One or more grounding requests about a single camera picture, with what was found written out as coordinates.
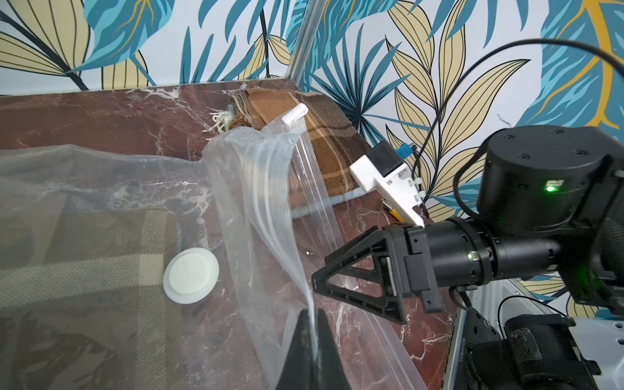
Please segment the olive tan plaid blanket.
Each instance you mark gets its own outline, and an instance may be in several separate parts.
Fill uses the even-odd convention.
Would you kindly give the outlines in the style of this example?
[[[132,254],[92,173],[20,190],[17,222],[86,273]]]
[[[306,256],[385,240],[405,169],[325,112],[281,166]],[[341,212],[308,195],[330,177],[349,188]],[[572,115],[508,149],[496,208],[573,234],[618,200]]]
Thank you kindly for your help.
[[[1,221],[4,389],[182,389],[180,310],[163,290],[180,225],[162,209]]]

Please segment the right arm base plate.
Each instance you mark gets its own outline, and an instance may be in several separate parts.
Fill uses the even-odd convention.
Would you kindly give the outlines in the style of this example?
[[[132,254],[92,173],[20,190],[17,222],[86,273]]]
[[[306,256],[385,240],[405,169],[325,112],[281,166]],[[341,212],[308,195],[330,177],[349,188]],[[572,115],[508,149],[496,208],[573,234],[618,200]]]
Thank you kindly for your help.
[[[520,315],[505,336],[477,310],[466,312],[452,389],[596,389],[600,366],[580,353],[560,315]]]

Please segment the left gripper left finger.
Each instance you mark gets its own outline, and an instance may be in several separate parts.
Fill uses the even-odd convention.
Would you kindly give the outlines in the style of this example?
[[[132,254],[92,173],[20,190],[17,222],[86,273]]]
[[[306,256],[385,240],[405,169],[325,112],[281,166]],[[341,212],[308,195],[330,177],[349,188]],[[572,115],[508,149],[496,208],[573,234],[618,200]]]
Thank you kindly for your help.
[[[313,354],[309,310],[303,310],[297,320],[276,390],[305,390],[313,388]]]

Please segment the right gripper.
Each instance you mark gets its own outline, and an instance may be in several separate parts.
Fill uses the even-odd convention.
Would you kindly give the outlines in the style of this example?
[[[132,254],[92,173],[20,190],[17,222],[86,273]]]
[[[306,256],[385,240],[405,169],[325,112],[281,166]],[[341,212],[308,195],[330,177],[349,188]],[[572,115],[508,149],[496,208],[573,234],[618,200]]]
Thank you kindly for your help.
[[[384,231],[388,234],[393,281],[383,276],[380,265],[387,253],[384,232],[372,227],[325,258],[325,266],[312,275],[313,290],[399,325],[407,324],[404,298],[419,298],[428,314],[441,312],[442,300],[425,229],[393,224]],[[366,258],[372,260],[372,269],[355,266]],[[382,295],[374,297],[331,284],[329,280],[336,275],[379,284]]]

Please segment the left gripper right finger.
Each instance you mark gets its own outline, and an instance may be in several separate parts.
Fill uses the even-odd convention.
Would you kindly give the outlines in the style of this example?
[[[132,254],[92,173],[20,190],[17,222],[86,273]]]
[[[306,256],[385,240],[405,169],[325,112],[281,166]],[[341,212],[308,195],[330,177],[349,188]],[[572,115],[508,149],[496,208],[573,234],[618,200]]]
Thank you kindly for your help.
[[[319,328],[318,332],[318,388],[322,390],[351,390],[331,330]]]

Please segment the dark brown plaid blanket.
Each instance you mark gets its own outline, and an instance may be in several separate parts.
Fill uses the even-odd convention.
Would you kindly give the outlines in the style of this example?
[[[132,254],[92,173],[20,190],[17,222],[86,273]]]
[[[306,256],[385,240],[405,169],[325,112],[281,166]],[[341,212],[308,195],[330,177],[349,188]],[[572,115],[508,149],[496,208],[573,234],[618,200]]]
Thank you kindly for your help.
[[[246,89],[232,96],[235,119],[230,127],[260,130],[281,115],[304,103],[309,108],[305,123],[329,197],[359,188],[349,166],[371,146],[355,130],[338,105],[319,93],[294,89]]]

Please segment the light plaid blanket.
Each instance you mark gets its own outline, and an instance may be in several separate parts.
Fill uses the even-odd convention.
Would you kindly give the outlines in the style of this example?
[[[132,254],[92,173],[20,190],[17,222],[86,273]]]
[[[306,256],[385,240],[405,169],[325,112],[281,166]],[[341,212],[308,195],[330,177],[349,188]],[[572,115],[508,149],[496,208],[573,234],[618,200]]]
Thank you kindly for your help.
[[[347,201],[351,201],[354,200],[356,198],[360,198],[362,196],[365,196],[367,193],[365,191],[363,191],[361,188],[356,188],[352,191],[349,191],[347,193],[341,194],[341,195],[336,195],[334,197],[328,198],[325,201],[322,202],[316,202],[313,201],[312,205],[304,205],[304,206],[299,206],[299,207],[295,207],[292,209],[292,218],[293,219],[299,219],[303,216],[309,215],[312,212],[315,211],[319,211],[321,208],[327,208],[330,206],[336,206],[339,205],[343,202],[347,202]]]

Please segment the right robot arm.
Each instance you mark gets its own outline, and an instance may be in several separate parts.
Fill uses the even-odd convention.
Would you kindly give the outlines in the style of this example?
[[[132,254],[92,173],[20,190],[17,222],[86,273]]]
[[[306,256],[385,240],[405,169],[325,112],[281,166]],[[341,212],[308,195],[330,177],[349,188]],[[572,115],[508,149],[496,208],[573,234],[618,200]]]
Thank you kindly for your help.
[[[623,145],[599,128],[502,129],[476,207],[427,227],[371,228],[328,255],[313,290],[395,323],[403,302],[441,309],[440,290],[556,271],[586,305],[623,313]]]

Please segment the clear plastic vacuum bag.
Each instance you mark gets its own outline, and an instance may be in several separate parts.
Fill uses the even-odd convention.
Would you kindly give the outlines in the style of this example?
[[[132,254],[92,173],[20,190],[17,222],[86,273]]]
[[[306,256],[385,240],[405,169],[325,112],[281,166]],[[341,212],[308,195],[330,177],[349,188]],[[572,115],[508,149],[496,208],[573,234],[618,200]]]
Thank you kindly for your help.
[[[388,322],[312,292],[343,239],[305,129],[2,152],[2,388],[423,388]]]

